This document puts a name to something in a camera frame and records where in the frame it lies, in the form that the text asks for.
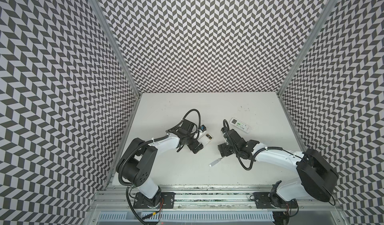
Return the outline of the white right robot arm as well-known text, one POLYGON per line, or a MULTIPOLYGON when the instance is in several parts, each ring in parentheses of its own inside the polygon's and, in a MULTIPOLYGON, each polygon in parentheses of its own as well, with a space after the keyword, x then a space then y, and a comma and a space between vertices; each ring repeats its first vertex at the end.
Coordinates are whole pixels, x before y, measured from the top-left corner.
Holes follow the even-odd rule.
POLYGON ((272 164, 294 172, 288 181, 277 181, 262 202, 272 208, 293 208, 297 200, 315 199, 320 202, 336 204, 333 191, 339 174, 323 156, 314 149, 304 152, 288 151, 256 140, 246 141, 235 130, 221 129, 225 143, 218 146, 222 157, 235 155, 242 168, 250 171, 257 162, 272 164))

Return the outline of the white remote with display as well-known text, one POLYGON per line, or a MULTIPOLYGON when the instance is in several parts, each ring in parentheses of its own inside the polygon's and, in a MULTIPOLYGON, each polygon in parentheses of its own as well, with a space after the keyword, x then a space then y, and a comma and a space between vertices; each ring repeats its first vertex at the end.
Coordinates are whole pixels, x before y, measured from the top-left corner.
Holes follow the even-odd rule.
POLYGON ((234 126, 236 127, 237 129, 245 132, 245 133, 249 133, 251 131, 251 127, 249 125, 247 125, 246 123, 236 119, 236 118, 231 118, 230 121, 229 121, 229 124, 231 126, 234 126))

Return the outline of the white remote with batteries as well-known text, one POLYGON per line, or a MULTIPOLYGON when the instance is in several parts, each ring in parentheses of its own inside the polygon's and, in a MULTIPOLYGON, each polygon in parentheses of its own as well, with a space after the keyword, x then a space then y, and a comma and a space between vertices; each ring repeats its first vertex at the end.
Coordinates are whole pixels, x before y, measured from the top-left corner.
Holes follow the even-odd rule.
POLYGON ((210 133, 204 133, 199 137, 198 142, 203 146, 206 146, 213 138, 214 137, 210 133))

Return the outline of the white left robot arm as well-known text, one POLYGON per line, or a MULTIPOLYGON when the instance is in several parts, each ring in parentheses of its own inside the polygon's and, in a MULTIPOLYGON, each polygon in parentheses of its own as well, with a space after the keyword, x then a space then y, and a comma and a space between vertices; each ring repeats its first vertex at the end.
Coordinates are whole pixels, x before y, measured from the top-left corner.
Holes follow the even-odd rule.
POLYGON ((161 138, 133 139, 116 166, 119 183, 138 188, 136 200, 139 204, 156 208, 162 202, 161 188, 150 178, 156 156, 169 150, 179 152, 184 146, 196 154, 204 148, 198 139, 206 130, 205 125, 184 119, 161 138))

